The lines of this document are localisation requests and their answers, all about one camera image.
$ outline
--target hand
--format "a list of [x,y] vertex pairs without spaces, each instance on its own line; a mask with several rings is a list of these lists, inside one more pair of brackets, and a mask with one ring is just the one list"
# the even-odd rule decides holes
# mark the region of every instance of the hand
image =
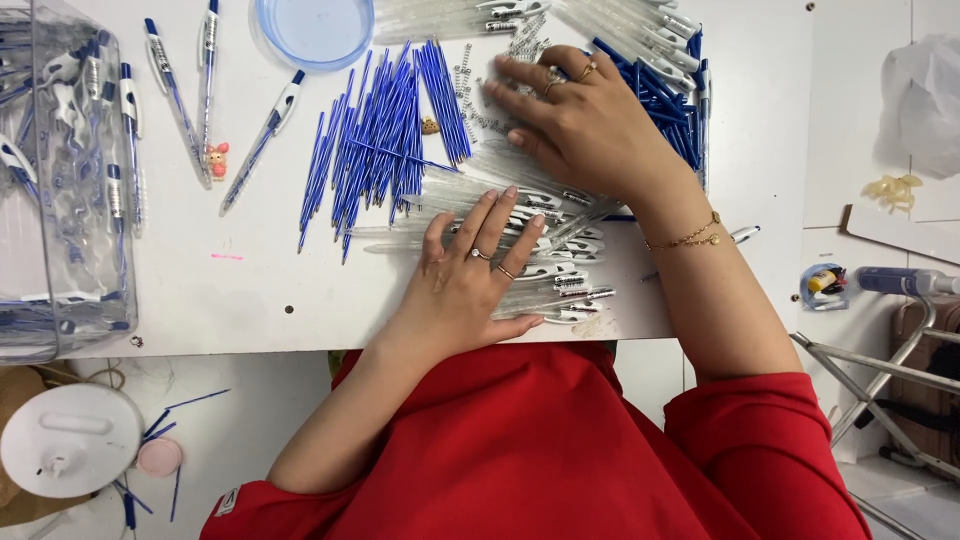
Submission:
[[[581,81],[590,62],[597,68]],[[655,190],[658,180],[674,181],[693,171],[654,125],[619,70],[604,53],[590,58],[574,48],[554,46],[539,63],[496,57],[497,71],[543,94],[557,65],[573,79],[552,85],[550,103],[497,82],[484,90],[530,128],[510,131],[509,140],[564,184],[633,201]]]
[[[423,254],[400,307],[369,347],[410,351],[429,371],[442,360],[500,341],[520,337],[543,322],[539,315],[493,321],[490,316],[513,279],[470,254],[473,248],[492,256],[516,203],[516,187],[497,198],[484,194],[464,219],[450,246],[441,236],[453,222],[452,212],[438,215],[423,235]],[[529,223],[500,264],[514,276],[523,271],[543,230],[543,216]]]

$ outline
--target woman's left hand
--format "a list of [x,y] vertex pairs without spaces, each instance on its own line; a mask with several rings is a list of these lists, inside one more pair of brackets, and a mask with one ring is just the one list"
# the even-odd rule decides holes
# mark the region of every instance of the woman's left hand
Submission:
[[497,197],[492,189],[477,201],[450,246],[441,237],[453,222],[452,212],[438,215],[423,236],[423,254],[403,301],[386,326],[371,341],[375,347],[403,355],[423,373],[446,358],[493,343],[520,337],[543,322],[540,315],[493,321],[490,317],[513,279],[537,245],[543,216],[529,223],[516,245],[500,261],[507,272],[471,254],[475,248],[492,256],[516,203],[516,187]]

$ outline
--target red sleeve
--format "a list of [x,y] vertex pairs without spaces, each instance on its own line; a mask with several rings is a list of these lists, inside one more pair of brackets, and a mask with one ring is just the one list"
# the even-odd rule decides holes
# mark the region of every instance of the red sleeve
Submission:
[[807,374],[706,384],[663,411],[667,436],[761,538],[871,538],[837,470]]
[[[245,483],[221,497],[200,540],[314,540],[326,536],[361,482],[325,495],[297,495],[266,480]],[[224,505],[224,499],[233,504]]]

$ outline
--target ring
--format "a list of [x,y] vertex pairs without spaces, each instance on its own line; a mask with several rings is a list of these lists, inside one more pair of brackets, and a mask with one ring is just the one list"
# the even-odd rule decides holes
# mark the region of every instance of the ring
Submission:
[[584,78],[597,70],[597,62],[592,61],[587,67],[584,68],[583,74],[580,75],[580,78],[574,81],[574,83],[579,83],[584,80]]
[[483,259],[483,260],[490,260],[489,257],[487,257],[486,255],[480,253],[480,250],[478,250],[478,249],[476,249],[476,248],[473,248],[473,249],[470,251],[470,256],[471,256],[471,257],[480,257],[480,258]]
[[514,276],[514,275],[511,274],[510,272],[507,272],[507,269],[504,268],[502,264],[497,264],[497,265],[496,265],[496,269],[499,270],[500,272],[503,272],[504,274],[506,274],[507,277],[510,278],[511,281],[516,279],[516,276]]
[[547,94],[550,92],[550,88],[553,85],[562,85],[566,83],[566,79],[558,75],[557,73],[551,73],[549,82],[546,84],[546,88],[543,89],[543,97],[549,97]]

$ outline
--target finger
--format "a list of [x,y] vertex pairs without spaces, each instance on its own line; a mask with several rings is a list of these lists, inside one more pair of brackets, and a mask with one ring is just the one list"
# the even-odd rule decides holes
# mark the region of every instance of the finger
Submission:
[[543,103],[532,94],[521,94],[497,81],[487,81],[483,85],[483,91],[493,98],[501,109],[539,129],[543,129],[553,120],[554,106]]
[[570,77],[570,81],[581,85],[590,85],[604,80],[604,77],[595,71],[584,77],[592,61],[592,59],[585,57],[584,53],[576,47],[554,45],[543,51],[537,63],[546,67],[557,65],[566,72],[567,76]]
[[507,140],[518,146],[540,164],[540,167],[550,176],[562,181],[566,177],[568,167],[560,150],[546,137],[523,128],[516,128],[507,134]]
[[484,341],[489,344],[521,337],[532,328],[543,324],[543,315],[520,315],[515,319],[490,321],[484,330]]
[[603,75],[604,79],[610,81],[622,80],[620,70],[616,68],[616,64],[613,63],[613,59],[607,53],[597,51],[590,55],[590,59],[597,62],[597,71]]
[[430,225],[426,226],[426,233],[423,234],[423,254],[420,257],[420,266],[424,269],[444,257],[441,238],[454,219],[456,219],[455,213],[444,212],[434,217]]
[[557,74],[549,67],[538,63],[528,63],[525,61],[516,61],[508,56],[498,55],[493,59],[496,63],[496,70],[500,75],[509,77],[518,83],[524,83],[531,86],[537,93],[553,103],[560,103],[573,91],[573,86],[566,84],[550,85],[550,82],[557,77]]
[[480,197],[477,204],[464,218],[464,222],[460,224],[460,230],[453,235],[453,241],[450,242],[450,247],[447,249],[451,258],[463,260],[467,257],[467,253],[473,249],[473,240],[480,232],[480,226],[487,219],[487,214],[490,213],[490,209],[493,208],[495,202],[496,189],[491,189]]
[[[537,246],[537,240],[540,239],[542,232],[543,215],[537,214],[527,222],[526,228],[523,229],[520,238],[516,240],[514,247],[510,248],[507,255],[500,261],[500,266],[507,272],[510,272],[512,276],[519,276],[520,273],[523,272],[523,265],[526,264],[527,259],[530,258],[530,253]],[[510,279],[510,276],[503,273],[499,268],[493,268],[493,270],[491,270],[491,278],[503,292],[507,292],[507,289],[509,289],[510,285],[514,282]]]
[[[480,250],[480,253],[487,257],[492,257],[493,253],[496,252],[497,246],[500,245],[500,236],[503,236],[503,230],[507,227],[507,222],[510,220],[510,213],[514,211],[515,204],[516,186],[511,185],[503,192],[503,195],[500,195],[500,198],[496,200],[496,204],[493,205],[490,213],[487,214],[487,219],[484,220],[483,226],[480,227],[480,233],[478,233],[476,239],[473,240],[473,247]],[[480,257],[477,257],[477,259],[482,260],[485,264],[487,263]]]

